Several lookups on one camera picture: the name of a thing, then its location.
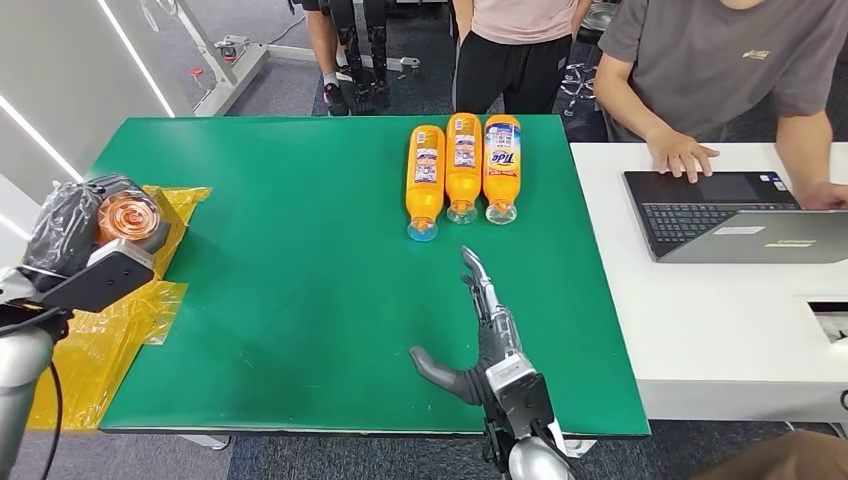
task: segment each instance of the hand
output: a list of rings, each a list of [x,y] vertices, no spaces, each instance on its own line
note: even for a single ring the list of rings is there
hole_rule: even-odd
[[[651,156],[654,157],[654,167],[660,173],[671,173],[675,178],[689,177],[690,183],[698,181],[698,164],[704,175],[713,174],[710,158],[719,156],[719,152],[698,144],[694,138],[667,127],[649,134],[645,141]]]
[[[799,188],[798,201],[806,209],[848,208],[848,185],[821,182],[810,187]]]

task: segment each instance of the man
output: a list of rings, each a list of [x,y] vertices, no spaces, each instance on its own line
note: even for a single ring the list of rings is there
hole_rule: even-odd
[[[846,208],[848,186],[830,181],[825,113],[846,32],[846,0],[624,0],[595,77],[610,139],[646,141],[661,173],[694,183],[719,154],[698,142],[720,141],[771,94],[796,197]]]
[[[551,113],[572,33],[591,0],[453,0],[459,33],[458,112]]]
[[[321,13],[318,0],[292,0],[300,4],[306,12],[306,28],[309,31],[309,42],[312,51],[318,59],[321,75],[324,77],[324,103],[330,116],[342,117],[350,115],[350,109],[345,101],[342,89],[339,87],[336,63],[336,50],[339,36],[333,19]]]

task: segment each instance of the white table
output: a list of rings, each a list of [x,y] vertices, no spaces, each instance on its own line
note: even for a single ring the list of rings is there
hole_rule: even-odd
[[[711,146],[717,171],[788,182],[772,144]],[[807,305],[848,301],[848,262],[654,263],[622,175],[651,169],[647,147],[571,148],[649,418],[848,422],[848,345],[831,344]],[[848,144],[831,162],[834,181],[848,183]]]

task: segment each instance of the green table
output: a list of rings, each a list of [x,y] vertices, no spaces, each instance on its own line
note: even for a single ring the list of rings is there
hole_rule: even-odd
[[[556,116],[520,117],[518,220],[406,235],[409,135],[448,117],[132,119],[90,176],[211,186],[168,271],[188,293],[101,429],[480,432],[420,378],[413,345],[475,362],[459,248],[482,258],[563,431],[649,433]]]

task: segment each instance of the orange bottle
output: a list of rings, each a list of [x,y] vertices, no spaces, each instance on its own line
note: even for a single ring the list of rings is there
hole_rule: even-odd
[[[445,199],[445,134],[434,125],[412,131],[406,166],[406,210],[413,240],[428,242],[439,233],[436,217]]]
[[[486,218],[498,225],[515,220],[521,191],[521,125],[512,115],[492,115],[486,122],[483,192],[489,200]]]
[[[448,122],[445,188],[450,197],[448,220],[471,223],[477,218],[474,202],[483,182],[483,132],[480,119],[470,113],[457,113]]]

